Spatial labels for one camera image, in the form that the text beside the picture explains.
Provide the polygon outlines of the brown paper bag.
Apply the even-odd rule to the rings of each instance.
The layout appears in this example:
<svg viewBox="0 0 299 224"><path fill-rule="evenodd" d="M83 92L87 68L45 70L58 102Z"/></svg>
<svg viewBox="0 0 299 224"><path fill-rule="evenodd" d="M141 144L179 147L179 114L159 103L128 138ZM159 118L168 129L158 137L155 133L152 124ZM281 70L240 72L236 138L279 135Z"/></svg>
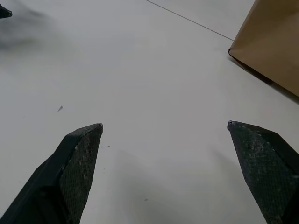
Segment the brown paper bag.
<svg viewBox="0 0 299 224"><path fill-rule="evenodd" d="M255 0L228 53L299 97L299 0Z"/></svg>

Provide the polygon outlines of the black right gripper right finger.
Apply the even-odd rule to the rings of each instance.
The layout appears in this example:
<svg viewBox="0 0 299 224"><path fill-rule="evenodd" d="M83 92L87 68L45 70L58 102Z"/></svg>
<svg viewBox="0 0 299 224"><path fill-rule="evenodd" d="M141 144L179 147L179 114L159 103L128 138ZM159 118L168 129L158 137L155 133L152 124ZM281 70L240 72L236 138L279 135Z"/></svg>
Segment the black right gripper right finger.
<svg viewBox="0 0 299 224"><path fill-rule="evenodd" d="M277 133L229 121L244 180L267 224L299 224L299 154Z"/></svg>

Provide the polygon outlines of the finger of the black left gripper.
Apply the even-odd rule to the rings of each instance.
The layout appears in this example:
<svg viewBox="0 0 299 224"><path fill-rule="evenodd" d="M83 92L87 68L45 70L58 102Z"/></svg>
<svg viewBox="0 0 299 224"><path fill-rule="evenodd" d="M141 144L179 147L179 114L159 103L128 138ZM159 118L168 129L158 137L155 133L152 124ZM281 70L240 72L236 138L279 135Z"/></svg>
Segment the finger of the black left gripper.
<svg viewBox="0 0 299 224"><path fill-rule="evenodd" d="M12 17L12 12L0 5L0 19Z"/></svg>

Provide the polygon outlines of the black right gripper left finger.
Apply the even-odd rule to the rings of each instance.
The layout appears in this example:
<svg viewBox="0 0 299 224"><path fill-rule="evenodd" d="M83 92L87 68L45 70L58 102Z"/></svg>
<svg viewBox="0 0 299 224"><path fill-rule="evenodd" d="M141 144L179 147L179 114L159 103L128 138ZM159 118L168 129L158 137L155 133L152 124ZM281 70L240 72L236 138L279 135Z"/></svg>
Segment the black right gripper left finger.
<svg viewBox="0 0 299 224"><path fill-rule="evenodd" d="M98 123L66 135L31 175L0 224L80 224L102 133Z"/></svg>

